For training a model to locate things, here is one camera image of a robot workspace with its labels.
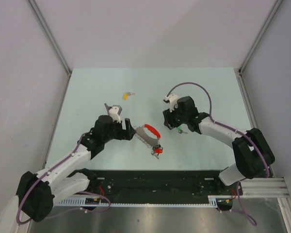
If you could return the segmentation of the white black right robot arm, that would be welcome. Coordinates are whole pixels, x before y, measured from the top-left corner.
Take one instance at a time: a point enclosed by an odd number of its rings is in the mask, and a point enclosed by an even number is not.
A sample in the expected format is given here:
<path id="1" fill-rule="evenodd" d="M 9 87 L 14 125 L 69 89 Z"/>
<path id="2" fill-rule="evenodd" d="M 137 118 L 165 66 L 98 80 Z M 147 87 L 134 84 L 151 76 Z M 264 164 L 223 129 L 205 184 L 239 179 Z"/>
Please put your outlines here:
<path id="1" fill-rule="evenodd" d="M 164 102 L 169 104 L 163 111 L 167 128 L 186 125 L 189 131 L 210 136 L 232 148 L 235 163 L 222 170 L 214 182 L 218 194 L 225 195 L 238 181 L 270 175 L 269 166 L 275 162 L 275 156 L 261 130 L 238 130 L 212 120 L 208 113 L 198 111 L 190 96 L 170 94 Z"/>

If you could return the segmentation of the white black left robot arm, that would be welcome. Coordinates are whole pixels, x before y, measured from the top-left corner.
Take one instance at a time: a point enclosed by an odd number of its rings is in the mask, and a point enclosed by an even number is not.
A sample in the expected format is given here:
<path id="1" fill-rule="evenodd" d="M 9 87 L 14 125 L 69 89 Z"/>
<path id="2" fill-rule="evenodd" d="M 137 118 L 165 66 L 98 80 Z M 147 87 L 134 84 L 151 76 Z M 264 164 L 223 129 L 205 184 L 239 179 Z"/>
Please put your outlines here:
<path id="1" fill-rule="evenodd" d="M 24 222 L 20 214 L 24 212 L 29 220 L 35 222 L 45 219 L 54 205 L 73 194 L 85 192 L 92 194 L 97 190 L 96 175 L 82 169 L 76 169 L 92 160 L 104 150 L 109 141 L 132 140 L 136 131 L 130 119 L 115 121 L 111 116 L 101 115 L 90 131 L 83 133 L 76 147 L 55 164 L 36 173 L 24 173 L 16 191 L 19 199 L 16 221 Z"/>

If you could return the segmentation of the key with green tag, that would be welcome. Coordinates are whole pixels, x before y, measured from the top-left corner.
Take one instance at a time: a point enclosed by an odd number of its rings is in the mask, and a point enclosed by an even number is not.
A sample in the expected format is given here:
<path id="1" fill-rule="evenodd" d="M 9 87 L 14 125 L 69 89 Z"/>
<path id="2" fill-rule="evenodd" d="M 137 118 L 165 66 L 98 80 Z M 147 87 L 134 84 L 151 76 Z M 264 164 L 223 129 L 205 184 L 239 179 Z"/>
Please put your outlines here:
<path id="1" fill-rule="evenodd" d="M 177 127 L 177 131 L 179 134 L 188 134 L 186 131 L 184 131 L 180 126 Z"/>

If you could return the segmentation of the red handled metal key holder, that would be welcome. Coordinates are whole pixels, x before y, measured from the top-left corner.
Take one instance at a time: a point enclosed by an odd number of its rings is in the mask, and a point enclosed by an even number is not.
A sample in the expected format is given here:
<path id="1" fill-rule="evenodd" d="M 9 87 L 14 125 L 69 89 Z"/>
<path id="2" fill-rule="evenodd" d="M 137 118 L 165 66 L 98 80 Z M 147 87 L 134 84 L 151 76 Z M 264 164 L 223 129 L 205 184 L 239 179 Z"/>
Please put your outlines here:
<path id="1" fill-rule="evenodd" d="M 159 140 L 161 135 L 153 126 L 144 124 L 137 127 L 135 131 L 137 138 L 144 142 L 148 147 L 153 148 L 160 145 Z"/>

